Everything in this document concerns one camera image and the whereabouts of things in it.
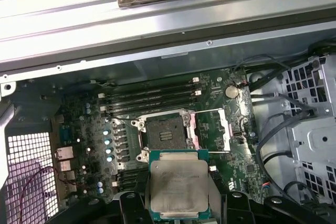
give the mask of green circuit board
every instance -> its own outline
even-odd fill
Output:
[[[89,172],[94,171],[92,177],[96,181],[87,186],[89,189],[86,191],[92,195],[98,194],[99,188],[96,182],[103,182],[105,188],[100,196],[109,201],[118,190],[132,189],[135,178],[134,174],[131,175],[132,172],[148,168],[148,164],[136,159],[141,153],[140,145],[147,145],[149,141],[153,141],[153,136],[158,134],[155,128],[162,127],[160,122],[170,120],[169,123],[172,125],[178,121],[178,115],[168,114],[164,117],[149,118],[148,127],[152,124],[152,128],[148,128],[148,132],[142,135],[143,143],[139,141],[139,134],[142,133],[132,125],[130,119],[179,109],[205,111],[196,114],[195,133],[200,147],[210,152],[209,164],[216,166],[224,185],[229,190],[245,191],[258,201],[264,177],[255,162],[258,135],[246,83],[243,69],[236,72],[232,69],[219,69],[68,95],[64,98],[60,111],[65,115],[65,122],[60,130],[63,132],[64,128],[68,129],[66,134],[61,132],[60,135],[68,137],[61,139],[61,142],[64,146],[69,144],[79,146],[80,151],[77,155],[79,164],[76,171],[81,183],[86,183],[88,180],[88,174],[83,174],[81,167],[94,166]],[[226,93],[228,87],[235,87],[238,91],[234,94],[234,98],[228,97]],[[224,109],[230,126],[230,150],[225,153],[223,151],[225,130],[220,123],[221,117],[217,109]],[[174,134],[180,132],[177,129],[176,133],[170,133],[172,136],[164,135],[163,140],[170,140],[170,137],[173,139],[177,137]],[[157,147],[159,143],[155,142],[152,145]],[[121,144],[123,155],[118,152],[121,151],[118,150]],[[174,147],[174,142],[169,144],[164,141],[162,144]],[[86,151],[88,147],[92,150],[90,153]],[[113,152],[107,154],[107,148],[113,149]],[[108,162],[107,158],[111,155],[113,161]],[[112,182],[118,182],[118,187],[111,189]]]

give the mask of black dimm slot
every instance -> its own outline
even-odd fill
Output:
[[[141,105],[146,105],[148,103],[156,103],[160,102],[162,100],[170,100],[170,99],[176,99],[176,98],[183,98],[183,97],[190,97],[192,96],[193,92],[184,92],[184,93],[175,93],[175,94],[169,94],[169,95],[157,95],[155,97],[148,97],[148,98],[143,98],[143,101],[140,101],[138,99],[137,101],[129,101],[126,103],[120,103],[120,104],[111,104],[108,106],[109,110],[116,110],[116,109],[122,109],[125,107],[132,107],[132,106],[141,106]]]
[[[188,88],[183,87],[183,88],[174,89],[174,90],[162,90],[162,91],[158,91],[158,92],[144,91],[141,94],[130,95],[130,96],[124,97],[124,98],[105,99],[104,103],[105,104],[114,104],[114,103],[118,103],[118,102],[128,102],[128,101],[133,101],[133,100],[141,100],[141,99],[143,99],[144,96],[149,96],[149,95],[151,95],[152,97],[157,97],[157,96],[161,96],[161,95],[175,94],[175,93],[181,93],[181,92],[192,92],[192,91],[196,91],[196,90],[197,90],[197,87],[192,85]]]
[[[137,89],[137,90],[130,90],[130,91],[126,91],[124,93],[120,92],[117,94],[113,94],[113,95],[108,95],[108,98],[113,98],[113,97],[117,97],[117,96],[123,96],[123,97],[127,97],[128,95],[137,95],[137,93],[139,94],[143,94],[144,92],[150,92],[150,91],[161,91],[161,90],[165,90],[165,89],[171,89],[171,88],[179,88],[179,87],[189,87],[189,86],[193,86],[196,85],[197,83],[189,83],[189,82],[179,82],[179,83],[174,83],[174,84],[169,84],[169,85],[165,85],[165,86],[154,86],[154,87],[142,87],[141,89]]]
[[[196,97],[190,97],[188,99],[179,99],[179,100],[171,100],[169,101],[169,103],[165,103],[165,102],[162,102],[158,105],[149,105],[149,106],[146,106],[146,107],[143,107],[143,108],[138,108],[138,109],[132,109],[132,110],[119,110],[119,111],[116,111],[116,112],[110,112],[112,113],[112,116],[118,116],[118,115],[125,115],[125,114],[130,114],[130,113],[144,113],[144,112],[150,112],[152,110],[157,110],[157,109],[160,109],[162,107],[164,107],[165,109],[169,109],[171,107],[177,107],[177,106],[183,106],[183,105],[189,105],[191,103],[194,103],[197,101],[197,98]]]

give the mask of chip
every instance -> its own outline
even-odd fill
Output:
[[[247,173],[253,173],[254,172],[254,165],[247,165],[246,166]]]
[[[186,149],[183,120],[180,116],[146,124],[148,147],[151,150]]]

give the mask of capacitor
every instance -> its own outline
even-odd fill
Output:
[[[108,156],[106,158],[106,160],[107,160],[107,162],[112,162],[112,160],[114,160],[114,156],[113,155],[112,156]]]
[[[104,135],[104,136],[107,136],[107,135],[110,134],[110,133],[111,133],[110,130],[104,130],[104,131],[103,131],[103,135]]]
[[[225,89],[225,95],[231,99],[234,99],[239,95],[239,90],[235,86],[228,86]]]

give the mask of gray metal frame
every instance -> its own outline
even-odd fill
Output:
[[[335,0],[176,0],[118,8],[116,0],[0,0],[1,63],[332,8]]]

